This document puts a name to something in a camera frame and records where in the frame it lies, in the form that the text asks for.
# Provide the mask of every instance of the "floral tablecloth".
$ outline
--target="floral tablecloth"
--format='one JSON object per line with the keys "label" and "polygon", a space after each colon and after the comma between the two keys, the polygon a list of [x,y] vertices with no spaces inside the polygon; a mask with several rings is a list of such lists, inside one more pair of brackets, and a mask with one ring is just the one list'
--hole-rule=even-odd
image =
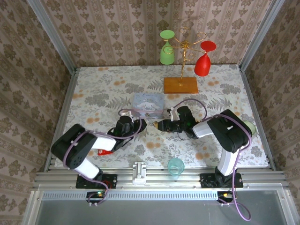
{"label": "floral tablecloth", "polygon": [[[134,67],[82,67],[68,112],[64,132],[75,123],[86,129],[106,132],[119,119],[118,110],[130,108],[134,93],[163,93],[164,77],[180,76],[181,66]],[[185,66],[184,76],[195,77],[194,66]],[[202,101],[208,116],[232,110],[242,120],[255,124],[244,84],[237,65],[212,65],[210,74],[197,77],[199,94],[165,94],[165,106],[169,108],[186,98]],[[185,102],[196,120],[204,115],[204,109],[195,101]],[[165,119],[168,113],[164,110]],[[187,139],[184,133],[164,133],[153,126],[155,119],[146,119],[147,128],[134,140],[115,153],[98,156],[91,150],[88,159],[103,167],[132,167],[143,161],[148,166],[167,166],[173,157],[180,158],[185,166],[216,166],[222,148],[213,135],[201,139]],[[56,167],[62,167],[56,160]],[[239,167],[266,167],[267,158],[258,134],[252,146],[242,153]]]}

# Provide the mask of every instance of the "patterned wallpaper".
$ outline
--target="patterned wallpaper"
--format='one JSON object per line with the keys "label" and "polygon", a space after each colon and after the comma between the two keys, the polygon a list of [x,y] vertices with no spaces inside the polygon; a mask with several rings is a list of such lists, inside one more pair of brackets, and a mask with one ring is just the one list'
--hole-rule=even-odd
{"label": "patterned wallpaper", "polygon": [[25,0],[0,1],[0,224],[20,224],[70,74]]}
{"label": "patterned wallpaper", "polygon": [[[206,32],[212,63],[242,59],[271,0],[42,0],[77,67],[157,65],[163,30]],[[176,64],[181,53],[176,52]]]}
{"label": "patterned wallpaper", "polygon": [[300,212],[300,1],[286,0],[246,69],[269,146]]}

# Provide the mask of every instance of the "red object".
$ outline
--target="red object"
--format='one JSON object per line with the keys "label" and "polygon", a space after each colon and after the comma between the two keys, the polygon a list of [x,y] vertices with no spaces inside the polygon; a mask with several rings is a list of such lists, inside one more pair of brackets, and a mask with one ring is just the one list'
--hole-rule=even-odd
{"label": "red object", "polygon": [[104,156],[104,155],[108,155],[108,154],[112,154],[113,151],[105,151],[105,150],[102,150],[102,149],[98,149],[98,155],[99,156]]}
{"label": "red object", "polygon": [[207,76],[210,72],[210,58],[207,53],[214,51],[217,46],[212,41],[203,41],[200,46],[206,53],[197,60],[195,74],[198,76]]}

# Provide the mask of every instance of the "wooden base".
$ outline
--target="wooden base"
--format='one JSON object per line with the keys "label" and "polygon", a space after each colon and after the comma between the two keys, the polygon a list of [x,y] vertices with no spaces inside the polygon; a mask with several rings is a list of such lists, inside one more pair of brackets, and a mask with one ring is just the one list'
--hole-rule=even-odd
{"label": "wooden base", "polygon": [[165,77],[165,94],[198,94],[195,77],[183,77],[182,86],[180,86],[180,82],[180,77]]}

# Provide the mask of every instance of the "tissue box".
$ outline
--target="tissue box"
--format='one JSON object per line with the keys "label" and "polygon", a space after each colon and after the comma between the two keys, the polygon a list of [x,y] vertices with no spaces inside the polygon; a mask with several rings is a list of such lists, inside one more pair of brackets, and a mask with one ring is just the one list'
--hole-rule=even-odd
{"label": "tissue box", "polygon": [[160,93],[135,93],[132,109],[139,113],[141,119],[162,119],[164,99],[164,94]]}

